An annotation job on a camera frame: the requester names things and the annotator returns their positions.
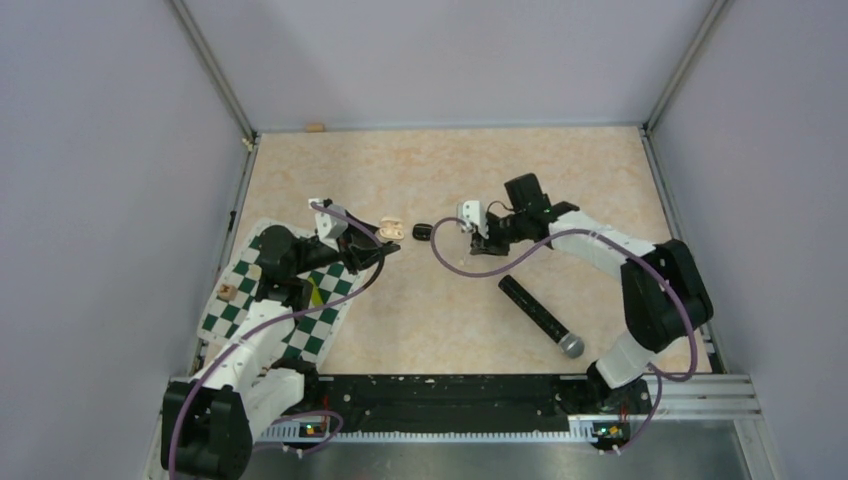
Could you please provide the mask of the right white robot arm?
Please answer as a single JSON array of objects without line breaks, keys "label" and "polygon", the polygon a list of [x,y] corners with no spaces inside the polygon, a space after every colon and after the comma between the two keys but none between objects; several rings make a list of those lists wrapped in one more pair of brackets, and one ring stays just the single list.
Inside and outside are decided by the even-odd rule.
[{"label": "right white robot arm", "polygon": [[478,200],[457,207],[461,228],[470,233],[473,255],[508,255],[512,245],[531,241],[587,261],[619,280],[625,330],[588,370],[589,404],[612,412],[627,397],[626,385],[679,338],[690,337],[714,316],[714,307],[691,250],[681,240],[642,240],[602,224],[569,202],[553,203],[533,173],[504,185],[505,216]]}]

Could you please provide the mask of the white earbud charging case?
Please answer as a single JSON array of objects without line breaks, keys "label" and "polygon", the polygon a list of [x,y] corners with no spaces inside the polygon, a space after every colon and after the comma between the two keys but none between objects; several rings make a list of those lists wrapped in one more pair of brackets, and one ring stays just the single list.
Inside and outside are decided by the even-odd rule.
[{"label": "white earbud charging case", "polygon": [[405,238],[404,222],[396,217],[384,216],[379,221],[377,235],[384,241],[401,241]]}]

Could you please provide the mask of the black earbud charging case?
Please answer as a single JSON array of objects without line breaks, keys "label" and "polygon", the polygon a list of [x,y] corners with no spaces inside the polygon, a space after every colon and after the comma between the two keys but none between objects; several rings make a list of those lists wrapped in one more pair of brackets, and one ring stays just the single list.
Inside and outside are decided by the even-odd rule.
[{"label": "black earbud charging case", "polygon": [[432,236],[433,226],[426,223],[416,223],[412,228],[412,237],[418,241],[429,241]]}]

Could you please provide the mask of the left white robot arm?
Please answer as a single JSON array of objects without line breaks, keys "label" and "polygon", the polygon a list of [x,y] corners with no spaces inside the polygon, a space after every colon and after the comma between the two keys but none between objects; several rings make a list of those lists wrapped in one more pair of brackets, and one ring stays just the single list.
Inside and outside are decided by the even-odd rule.
[{"label": "left white robot arm", "polygon": [[274,355],[305,316],[320,310],[310,305],[307,274],[335,264],[351,274],[383,268],[400,246],[380,240],[377,227],[339,205],[315,207],[316,230],[309,237],[281,224],[259,231],[248,267],[256,276],[246,316],[210,365],[169,384],[161,465],[170,478],[238,479],[256,441],[284,412],[308,413],[319,404],[318,383]]}]

